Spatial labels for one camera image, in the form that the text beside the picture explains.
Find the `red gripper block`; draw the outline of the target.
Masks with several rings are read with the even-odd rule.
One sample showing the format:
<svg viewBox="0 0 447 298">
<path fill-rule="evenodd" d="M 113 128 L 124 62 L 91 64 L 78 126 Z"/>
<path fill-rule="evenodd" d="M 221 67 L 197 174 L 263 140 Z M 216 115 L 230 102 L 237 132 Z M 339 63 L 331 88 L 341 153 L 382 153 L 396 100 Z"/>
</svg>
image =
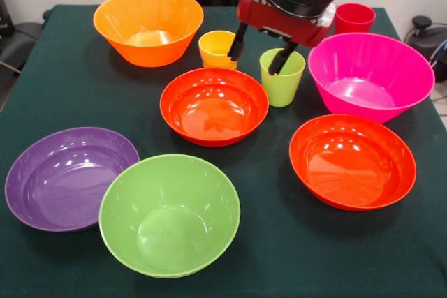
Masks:
<svg viewBox="0 0 447 298">
<path fill-rule="evenodd" d="M 239 0 L 239 27 L 227 56 L 238 61 L 244 49 L 244 35 L 248 25 L 270 36 L 287 42 L 278 51 L 268 68 L 270 75 L 279 74 L 298 45 L 317 46 L 329 33 L 336 14 L 330 3 L 321 15 L 314 18 L 296 17 L 273 6 L 268 0 Z"/>
</svg>

